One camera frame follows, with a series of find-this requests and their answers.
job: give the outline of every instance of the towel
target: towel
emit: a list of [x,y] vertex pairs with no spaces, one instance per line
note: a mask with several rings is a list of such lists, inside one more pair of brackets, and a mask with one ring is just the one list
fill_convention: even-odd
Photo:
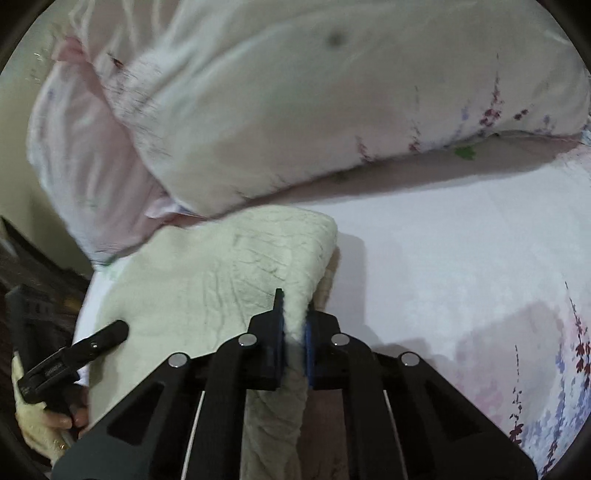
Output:
[[91,424],[171,353],[206,355],[246,331],[282,288],[287,367],[278,391],[248,391],[241,478],[298,480],[296,444],[307,398],[304,321],[336,232],[325,215],[281,206],[193,230],[159,231],[126,265],[99,313],[97,329],[122,318],[130,334],[90,369]]

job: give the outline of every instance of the cream towel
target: cream towel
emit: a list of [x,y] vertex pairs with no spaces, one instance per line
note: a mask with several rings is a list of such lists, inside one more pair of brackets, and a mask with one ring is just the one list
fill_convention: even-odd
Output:
[[246,331],[282,288],[288,367],[277,392],[248,393],[242,478],[297,480],[307,397],[304,319],[335,246],[331,218],[291,207],[246,210],[195,230],[161,230],[125,267],[99,314],[97,328],[123,318],[130,335],[91,368],[91,422],[171,353],[205,355]]

